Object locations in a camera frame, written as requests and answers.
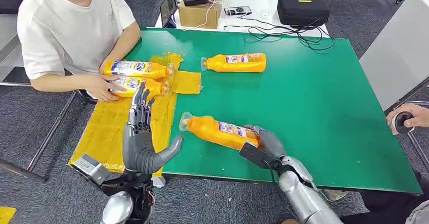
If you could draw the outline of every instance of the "cardboard box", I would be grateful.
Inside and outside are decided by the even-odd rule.
[[[205,15],[207,13],[207,23],[205,23]],[[209,28],[217,29],[218,28],[218,19],[221,16],[222,5],[221,4],[212,4],[208,2],[204,5],[197,6],[185,6],[183,2],[179,4],[179,17],[180,25],[185,27],[197,27],[199,28]]]

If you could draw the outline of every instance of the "orange bottle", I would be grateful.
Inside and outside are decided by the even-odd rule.
[[[157,82],[153,79],[149,78],[139,78],[139,77],[128,77],[121,76],[119,79],[110,81],[110,83],[121,86],[126,89],[126,91],[118,91],[111,89],[110,92],[113,94],[123,97],[123,98],[132,98],[134,92],[140,83],[144,81],[146,88],[149,90],[148,98],[152,98],[156,95],[168,95],[170,94],[170,84],[168,81],[165,82]]]
[[[174,75],[172,64],[162,66],[158,63],[143,61],[109,61],[103,66],[104,75],[136,76],[161,79]]]
[[[217,55],[201,58],[201,69],[217,72],[263,72],[267,64],[265,54]]]
[[[189,130],[205,141],[236,150],[240,150],[245,142],[259,146],[257,134],[250,129],[216,121],[211,116],[193,116],[185,112],[180,119],[179,129]]]

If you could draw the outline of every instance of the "green table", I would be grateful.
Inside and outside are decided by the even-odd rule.
[[[320,187],[421,193],[402,149],[346,39],[315,52],[296,37],[257,41],[247,33],[149,29],[127,59],[184,54],[180,69],[200,71],[200,58],[265,53],[263,73],[202,73],[199,95],[178,95],[171,135],[183,112],[236,125],[258,124],[277,135]],[[323,39],[321,46],[331,43]],[[238,151],[185,133],[181,152],[163,172],[270,181]]]

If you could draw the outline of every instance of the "gray carpet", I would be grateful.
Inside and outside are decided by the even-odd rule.
[[[153,26],[162,0],[126,0],[141,26]],[[394,0],[327,0],[332,8],[330,34],[349,38],[360,57],[399,5]],[[26,81],[16,68],[8,81]],[[48,133],[70,93],[49,94],[31,88],[0,87],[0,157],[25,167]],[[425,90],[416,98],[429,100]],[[45,184],[0,169],[0,205],[16,207],[12,223],[98,223],[107,200],[66,166],[93,110],[75,99],[52,138],[36,173]],[[416,131],[429,154],[429,129]],[[411,164],[423,171],[408,140],[399,137]],[[153,223],[276,223],[293,217],[287,200],[272,184],[171,178],[156,189]],[[338,215],[367,211],[358,193],[335,202]]]

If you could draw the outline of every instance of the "black knob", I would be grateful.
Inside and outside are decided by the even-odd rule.
[[[405,134],[414,129],[414,127],[404,126],[405,120],[413,118],[413,115],[410,112],[400,112],[393,117],[392,124],[397,132]]]

